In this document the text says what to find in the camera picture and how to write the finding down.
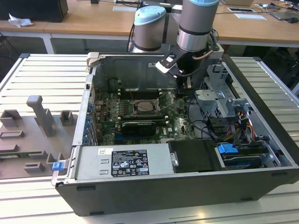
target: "black plastic cover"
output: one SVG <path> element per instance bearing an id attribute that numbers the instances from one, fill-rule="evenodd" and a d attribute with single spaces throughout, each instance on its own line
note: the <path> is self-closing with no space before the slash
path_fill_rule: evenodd
<path id="1" fill-rule="evenodd" d="M 175 153 L 178 166 L 175 173 L 209 172 L 221 170 L 215 152 L 215 143 L 211 140 L 182 140 L 168 142 L 170 153 Z"/>

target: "table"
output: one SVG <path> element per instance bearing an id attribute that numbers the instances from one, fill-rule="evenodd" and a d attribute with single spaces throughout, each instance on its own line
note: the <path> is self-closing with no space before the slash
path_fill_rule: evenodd
<path id="1" fill-rule="evenodd" d="M 135 13 L 113 11 L 114 6 L 110 2 L 90 4 L 87 0 L 68 0 L 69 12 L 61 23 L 33 21 L 33 26 L 17 28 L 8 21 L 0 21 L 0 32 L 6 36 L 40 37 L 49 54 L 55 53 L 51 38 L 127 40 Z M 227 7 L 220 3 L 217 12 L 230 12 Z M 238 19 L 234 14 L 217 14 L 214 28 L 220 35 L 219 43 L 299 47 L 299 23 L 279 21 L 268 14 L 262 16 L 267 20 Z"/>

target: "metal bracket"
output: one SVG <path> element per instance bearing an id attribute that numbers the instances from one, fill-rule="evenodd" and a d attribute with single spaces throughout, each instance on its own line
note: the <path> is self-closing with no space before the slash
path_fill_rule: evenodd
<path id="1" fill-rule="evenodd" d="M 166 74 L 170 69 L 172 69 L 177 61 L 187 53 L 187 51 L 182 50 L 178 46 L 174 46 L 158 63 L 156 63 L 156 68 Z"/>

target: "paper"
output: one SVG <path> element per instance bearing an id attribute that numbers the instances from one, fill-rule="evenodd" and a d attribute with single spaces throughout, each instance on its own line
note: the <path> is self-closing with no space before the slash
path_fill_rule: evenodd
<path id="1" fill-rule="evenodd" d="M 137 8 L 135 7 L 124 7 L 124 6 L 114 6 L 113 11 L 122 11 L 122 12 L 136 12 Z"/>
<path id="2" fill-rule="evenodd" d="M 33 25 L 33 23 L 31 22 L 30 19 L 19 19 L 19 18 L 16 18 L 14 16 L 12 16 L 11 14 L 9 14 L 9 20 L 8 22 L 10 24 L 12 24 L 13 26 L 16 26 L 18 28 L 20 28 L 21 26 L 31 26 Z"/>
<path id="3" fill-rule="evenodd" d="M 261 15 L 239 14 L 239 13 L 235 13 L 235 15 L 239 19 L 267 20 L 265 17 Z"/>

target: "motherboard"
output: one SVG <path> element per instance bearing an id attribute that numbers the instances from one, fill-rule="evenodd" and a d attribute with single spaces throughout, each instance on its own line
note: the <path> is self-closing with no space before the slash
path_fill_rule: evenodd
<path id="1" fill-rule="evenodd" d="M 187 98 L 172 91 L 99 92 L 95 121 L 99 145 L 166 143 L 195 139 L 186 115 Z"/>

